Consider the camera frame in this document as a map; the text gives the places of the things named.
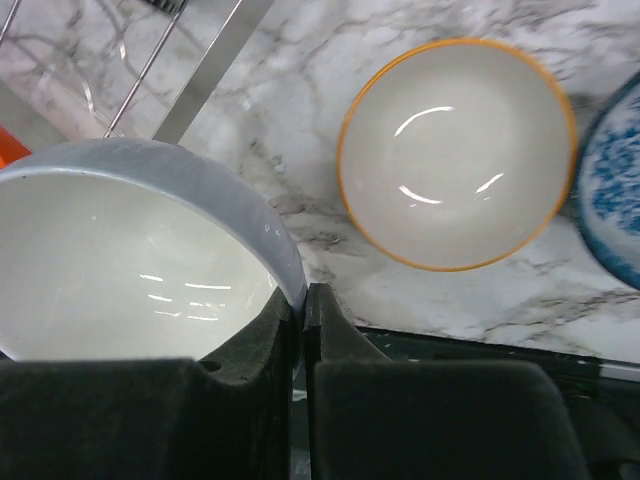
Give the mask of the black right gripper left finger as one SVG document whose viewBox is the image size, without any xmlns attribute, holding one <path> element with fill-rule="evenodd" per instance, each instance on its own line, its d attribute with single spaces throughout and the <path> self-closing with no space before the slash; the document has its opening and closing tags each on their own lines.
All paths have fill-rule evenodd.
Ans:
<svg viewBox="0 0 640 480">
<path fill-rule="evenodd" d="M 297 323 L 280 292 L 191 359 L 1 362 L 5 479 L 285 479 Z"/>
</svg>

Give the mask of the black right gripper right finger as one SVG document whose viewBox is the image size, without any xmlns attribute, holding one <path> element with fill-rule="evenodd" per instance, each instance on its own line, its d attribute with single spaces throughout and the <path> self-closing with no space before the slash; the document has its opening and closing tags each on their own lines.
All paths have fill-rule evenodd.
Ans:
<svg viewBox="0 0 640 480">
<path fill-rule="evenodd" d="M 305 306 L 316 479 L 586 479 L 561 394 L 519 360 L 389 359 L 326 284 Z"/>
</svg>

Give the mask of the beige speckled bowl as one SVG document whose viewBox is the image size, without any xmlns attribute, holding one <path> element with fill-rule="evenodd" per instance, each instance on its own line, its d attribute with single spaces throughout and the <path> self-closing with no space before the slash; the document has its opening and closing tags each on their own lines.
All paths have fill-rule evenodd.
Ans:
<svg viewBox="0 0 640 480">
<path fill-rule="evenodd" d="M 353 225 L 414 268 L 457 272 L 533 240 L 566 200 L 577 127 L 554 76 L 489 39 L 455 38 L 392 60 L 360 90 L 337 143 Z"/>
</svg>

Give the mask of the red bowl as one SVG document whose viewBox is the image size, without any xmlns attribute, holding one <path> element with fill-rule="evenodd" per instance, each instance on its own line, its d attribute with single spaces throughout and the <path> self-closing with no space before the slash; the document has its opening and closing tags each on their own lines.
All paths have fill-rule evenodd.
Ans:
<svg viewBox="0 0 640 480">
<path fill-rule="evenodd" d="M 3 127 L 0 127 L 0 168 L 25 158 L 31 151 Z"/>
</svg>

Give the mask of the blue and white bowl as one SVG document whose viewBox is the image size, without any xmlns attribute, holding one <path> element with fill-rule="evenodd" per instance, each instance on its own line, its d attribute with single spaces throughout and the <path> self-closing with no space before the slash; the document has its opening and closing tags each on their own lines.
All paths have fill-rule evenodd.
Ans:
<svg viewBox="0 0 640 480">
<path fill-rule="evenodd" d="M 593 258 L 639 287 L 639 75 L 585 131 L 571 193 L 574 223 Z"/>
</svg>

